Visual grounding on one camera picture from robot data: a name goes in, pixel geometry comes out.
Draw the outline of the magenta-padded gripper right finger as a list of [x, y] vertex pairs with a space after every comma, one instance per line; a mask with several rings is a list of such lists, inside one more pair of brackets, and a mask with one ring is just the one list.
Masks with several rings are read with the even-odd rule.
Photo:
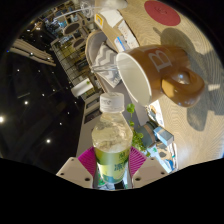
[[128, 167], [133, 188], [141, 188], [168, 175], [156, 157], [146, 157], [134, 147], [130, 150]]

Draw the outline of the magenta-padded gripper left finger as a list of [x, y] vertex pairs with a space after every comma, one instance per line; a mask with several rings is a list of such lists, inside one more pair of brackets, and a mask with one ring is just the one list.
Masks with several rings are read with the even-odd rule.
[[90, 147], [78, 157], [70, 157], [57, 172], [57, 176], [84, 188], [94, 187], [97, 171], [94, 148]]

